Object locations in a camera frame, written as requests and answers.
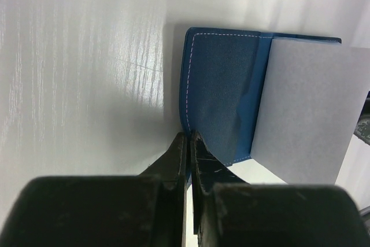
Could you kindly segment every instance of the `paper sheet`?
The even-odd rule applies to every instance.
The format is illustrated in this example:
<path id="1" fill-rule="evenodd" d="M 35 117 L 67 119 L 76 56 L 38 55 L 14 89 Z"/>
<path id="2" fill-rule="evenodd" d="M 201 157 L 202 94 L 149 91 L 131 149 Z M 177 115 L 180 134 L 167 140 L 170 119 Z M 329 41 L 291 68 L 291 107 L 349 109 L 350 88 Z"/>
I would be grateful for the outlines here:
<path id="1" fill-rule="evenodd" d="M 369 57 L 274 39 L 252 158 L 287 183 L 334 184 L 370 87 Z"/>

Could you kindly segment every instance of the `white stitching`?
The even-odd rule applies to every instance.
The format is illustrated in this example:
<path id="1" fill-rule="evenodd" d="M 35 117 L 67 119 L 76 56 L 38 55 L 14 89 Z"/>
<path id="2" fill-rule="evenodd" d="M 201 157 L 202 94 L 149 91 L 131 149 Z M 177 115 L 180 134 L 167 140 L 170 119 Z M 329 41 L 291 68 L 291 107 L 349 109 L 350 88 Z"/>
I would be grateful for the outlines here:
<path id="1" fill-rule="evenodd" d="M 255 38 L 263 38 L 263 39 L 272 39 L 273 38 L 273 37 L 263 37 L 263 36 L 254 36 L 254 35 L 244 35 L 244 34 L 222 34 L 222 33 L 195 33 L 194 34 L 193 40 L 191 42 L 189 68 L 188 68 L 188 72 L 187 72 L 187 85 L 186 85 L 186 122 L 187 122 L 187 126 L 189 128 L 189 132 L 191 132 L 191 130 L 190 130 L 189 118 L 188 118 L 188 114 L 187 114 L 187 110 L 188 110 L 187 95 L 188 95 L 188 90 L 189 90 L 189 77 L 190 77 L 191 58 L 193 56 L 194 39 L 195 39 L 195 36 L 198 36 L 198 35 L 242 36 L 242 37 L 255 37 Z M 325 41 L 336 42 L 336 40 L 325 40 Z M 242 157 L 242 158 L 236 159 L 233 162 L 237 162 L 237 161 L 243 160 L 244 158 L 247 158 L 247 157 L 250 157 L 250 156 L 246 156 L 246 157 Z"/>

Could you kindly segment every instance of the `blue flap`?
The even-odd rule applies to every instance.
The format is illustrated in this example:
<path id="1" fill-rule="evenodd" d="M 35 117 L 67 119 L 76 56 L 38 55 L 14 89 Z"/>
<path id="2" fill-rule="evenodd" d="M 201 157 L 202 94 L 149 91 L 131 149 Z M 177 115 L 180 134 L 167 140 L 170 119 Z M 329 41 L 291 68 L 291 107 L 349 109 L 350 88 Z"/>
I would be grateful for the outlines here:
<path id="1" fill-rule="evenodd" d="M 338 38 L 190 28 L 180 78 L 180 119 L 231 165 L 250 158 L 272 38 L 341 42 Z"/>

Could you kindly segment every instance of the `blue fabric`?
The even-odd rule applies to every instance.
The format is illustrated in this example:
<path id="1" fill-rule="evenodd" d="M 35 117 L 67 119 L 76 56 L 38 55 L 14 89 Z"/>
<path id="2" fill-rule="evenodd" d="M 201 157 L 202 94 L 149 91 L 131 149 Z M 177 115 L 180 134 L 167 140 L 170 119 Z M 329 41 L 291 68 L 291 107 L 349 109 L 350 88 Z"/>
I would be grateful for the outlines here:
<path id="1" fill-rule="evenodd" d="M 250 158 L 274 37 L 341 42 L 338 38 L 190 28 L 180 78 L 182 127 L 198 130 L 224 164 Z"/>

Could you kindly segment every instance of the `white table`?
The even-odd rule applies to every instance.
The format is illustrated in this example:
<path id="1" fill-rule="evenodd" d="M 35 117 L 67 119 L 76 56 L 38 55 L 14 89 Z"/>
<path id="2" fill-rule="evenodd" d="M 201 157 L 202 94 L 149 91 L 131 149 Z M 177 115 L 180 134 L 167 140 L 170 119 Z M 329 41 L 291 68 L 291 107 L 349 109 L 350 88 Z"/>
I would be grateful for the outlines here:
<path id="1" fill-rule="evenodd" d="M 0 0 L 0 226 L 36 176 L 137 174 L 163 153 L 181 130 L 188 27 L 370 47 L 369 19 L 370 0 Z M 255 161 L 232 169 L 278 180 Z"/>

